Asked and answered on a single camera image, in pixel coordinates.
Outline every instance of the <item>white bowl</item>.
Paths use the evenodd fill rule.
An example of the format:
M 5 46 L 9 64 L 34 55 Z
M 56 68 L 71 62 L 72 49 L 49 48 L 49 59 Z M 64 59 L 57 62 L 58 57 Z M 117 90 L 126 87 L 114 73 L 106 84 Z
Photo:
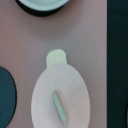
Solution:
M 18 0 L 26 7 L 36 11 L 52 11 L 64 6 L 69 0 Z

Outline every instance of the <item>table surface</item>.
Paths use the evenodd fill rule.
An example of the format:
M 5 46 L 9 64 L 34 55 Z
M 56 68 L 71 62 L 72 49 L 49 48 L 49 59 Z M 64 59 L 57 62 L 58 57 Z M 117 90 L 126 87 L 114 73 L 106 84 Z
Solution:
M 89 128 L 106 128 L 106 0 L 71 0 L 39 18 L 14 0 L 0 1 L 0 66 L 14 77 L 18 101 L 8 128 L 33 128 L 31 98 L 50 50 L 61 48 L 83 76 L 90 95 Z

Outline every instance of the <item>green stripe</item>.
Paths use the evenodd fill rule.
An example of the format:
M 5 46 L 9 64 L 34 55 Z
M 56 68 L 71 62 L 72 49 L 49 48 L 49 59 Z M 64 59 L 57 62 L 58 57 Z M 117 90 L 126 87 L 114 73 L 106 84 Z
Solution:
M 61 118 L 63 124 L 67 125 L 68 119 L 67 119 L 66 113 L 64 111 L 64 108 L 62 106 L 62 103 L 60 101 L 59 95 L 57 94 L 56 91 L 53 92 L 53 100 L 54 100 L 54 103 L 56 105 L 57 111 L 60 115 L 60 118 Z

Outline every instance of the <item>dark object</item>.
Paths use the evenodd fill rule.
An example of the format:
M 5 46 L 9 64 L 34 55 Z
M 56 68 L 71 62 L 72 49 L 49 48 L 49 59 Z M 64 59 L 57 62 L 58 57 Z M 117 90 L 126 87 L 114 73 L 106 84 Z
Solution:
M 128 1 L 108 0 L 107 127 L 127 128 Z
M 46 16 L 50 16 L 56 12 L 58 12 L 62 7 L 57 8 L 55 10 L 52 11 L 37 11 L 37 10 L 33 10 L 31 8 L 28 8 L 27 6 L 25 6 L 24 4 L 22 4 L 19 0 L 16 0 L 16 2 L 18 3 L 18 5 L 27 13 L 34 15 L 34 16 L 38 16 L 38 17 L 46 17 Z
M 0 128 L 10 123 L 17 101 L 16 87 L 10 73 L 0 67 Z

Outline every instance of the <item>dark plate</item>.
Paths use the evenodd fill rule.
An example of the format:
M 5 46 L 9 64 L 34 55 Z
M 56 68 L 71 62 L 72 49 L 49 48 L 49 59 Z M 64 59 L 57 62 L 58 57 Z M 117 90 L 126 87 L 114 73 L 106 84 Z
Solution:
M 25 6 L 24 4 L 22 4 L 19 0 L 16 0 L 16 2 L 18 3 L 18 5 L 27 13 L 31 14 L 31 15 L 34 15 L 34 16 L 39 16 L 39 17 L 46 17 L 46 16 L 50 16 L 56 12 L 58 12 L 62 7 L 60 8 L 57 8 L 55 10 L 52 10 L 52 11 L 37 11 L 37 10 L 34 10 L 34 9 L 31 9 L 27 6 Z
M 11 74 L 0 67 L 0 128 L 6 128 L 16 109 L 16 87 Z

